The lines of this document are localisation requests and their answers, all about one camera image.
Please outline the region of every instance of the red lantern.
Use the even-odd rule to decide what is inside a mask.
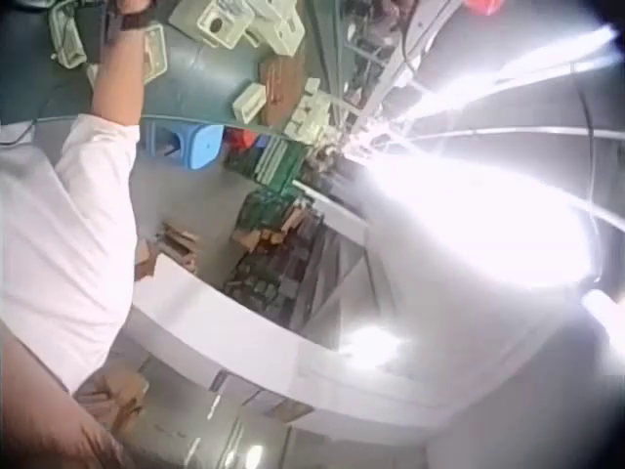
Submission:
[[[466,7],[486,17],[497,13],[505,0],[463,0]]]

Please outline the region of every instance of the forearm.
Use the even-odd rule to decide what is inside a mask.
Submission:
[[[105,52],[98,72],[92,113],[121,125],[137,125],[144,105],[144,53],[142,30],[121,31]]]

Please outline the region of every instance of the blue plastic stool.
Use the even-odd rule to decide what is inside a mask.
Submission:
[[[142,142],[150,157],[195,171],[217,159],[223,125],[198,125],[169,120],[145,122]]]

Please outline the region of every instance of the wristwatch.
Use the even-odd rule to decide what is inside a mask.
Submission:
[[[156,0],[151,0],[149,6],[140,12],[124,15],[121,21],[121,30],[144,29],[154,20]]]

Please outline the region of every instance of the person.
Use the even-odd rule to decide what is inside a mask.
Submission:
[[[123,22],[91,112],[76,117],[56,166],[24,140],[0,147],[3,467],[131,467],[71,396],[104,363],[132,302],[129,176],[153,9],[117,5]]]

